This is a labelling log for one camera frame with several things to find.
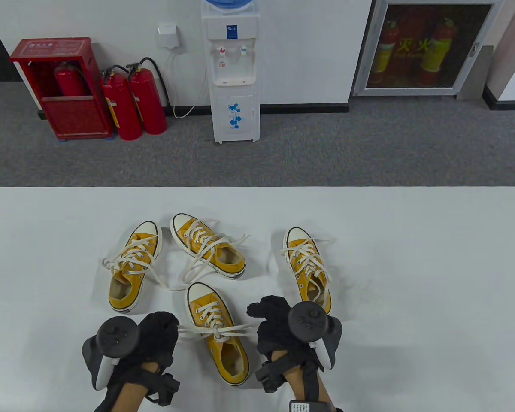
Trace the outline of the person's left hand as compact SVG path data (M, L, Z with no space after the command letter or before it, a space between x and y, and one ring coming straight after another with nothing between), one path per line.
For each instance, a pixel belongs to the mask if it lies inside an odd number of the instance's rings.
M115 366L107 389L135 383L155 393L163 386L163 372L173 363L179 320L169 312L148 314L139 324L139 342L134 351Z

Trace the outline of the person's right hand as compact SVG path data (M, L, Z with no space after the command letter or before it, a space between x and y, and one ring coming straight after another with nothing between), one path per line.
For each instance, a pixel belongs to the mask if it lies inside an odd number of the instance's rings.
M324 371L314 350L291 332L288 325L290 310L287 300L275 295L265 296L259 302L249 304L246 314L263 320L257 329L258 352L271 363L286 358L284 362L289 370L301 366Z

